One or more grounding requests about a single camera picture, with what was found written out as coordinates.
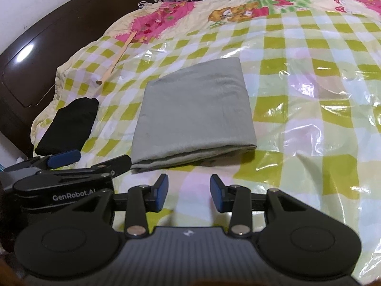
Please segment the grey-green pants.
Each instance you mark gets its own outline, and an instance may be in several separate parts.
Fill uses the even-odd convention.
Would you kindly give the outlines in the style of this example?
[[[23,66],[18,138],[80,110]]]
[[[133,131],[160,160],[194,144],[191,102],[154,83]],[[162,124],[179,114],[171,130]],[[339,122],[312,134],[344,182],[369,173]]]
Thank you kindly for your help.
[[[215,59],[147,84],[132,140],[131,168],[175,167],[255,148],[240,60]]]

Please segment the black folded garment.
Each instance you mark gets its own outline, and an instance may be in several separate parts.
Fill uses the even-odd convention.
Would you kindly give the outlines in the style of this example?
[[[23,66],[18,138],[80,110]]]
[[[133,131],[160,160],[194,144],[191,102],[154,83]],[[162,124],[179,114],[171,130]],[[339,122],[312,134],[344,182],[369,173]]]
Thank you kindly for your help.
[[[99,101],[82,97],[60,108],[35,148],[40,156],[59,154],[69,150],[81,151],[90,136]]]

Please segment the dark wooden headboard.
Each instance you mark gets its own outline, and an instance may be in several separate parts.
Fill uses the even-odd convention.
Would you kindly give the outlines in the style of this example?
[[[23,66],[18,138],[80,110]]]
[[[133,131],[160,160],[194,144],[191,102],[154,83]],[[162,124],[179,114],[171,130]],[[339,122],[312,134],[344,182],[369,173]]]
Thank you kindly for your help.
[[[46,15],[1,54],[1,133],[31,156],[34,119],[52,101],[57,68],[99,39],[140,1],[71,0]]]

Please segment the wooden stick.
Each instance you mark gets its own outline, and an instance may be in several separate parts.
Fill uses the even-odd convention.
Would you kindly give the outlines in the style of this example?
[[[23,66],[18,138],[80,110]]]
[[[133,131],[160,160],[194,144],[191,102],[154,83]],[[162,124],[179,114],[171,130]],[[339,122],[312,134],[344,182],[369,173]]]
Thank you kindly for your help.
[[[96,81],[97,85],[102,85],[111,75],[112,71],[114,70],[116,64],[124,54],[125,50],[127,49],[127,46],[131,43],[131,41],[134,39],[134,36],[136,35],[136,31],[132,32],[129,37],[127,38],[126,42],[123,44],[121,50],[118,52],[118,54],[115,56],[115,59],[113,60],[112,64],[109,66],[109,68],[104,73],[103,77],[100,80]]]

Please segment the checkered floral bed quilt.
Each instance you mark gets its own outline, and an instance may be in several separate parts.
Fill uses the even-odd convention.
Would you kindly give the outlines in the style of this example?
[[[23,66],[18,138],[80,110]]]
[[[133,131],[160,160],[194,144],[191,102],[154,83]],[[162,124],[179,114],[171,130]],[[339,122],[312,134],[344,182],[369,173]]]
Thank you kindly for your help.
[[[30,132],[99,102],[77,167],[129,154],[116,192],[169,177],[156,226],[222,226],[209,179],[277,188],[360,236],[354,275],[380,278],[380,0],[146,4],[78,50]]]

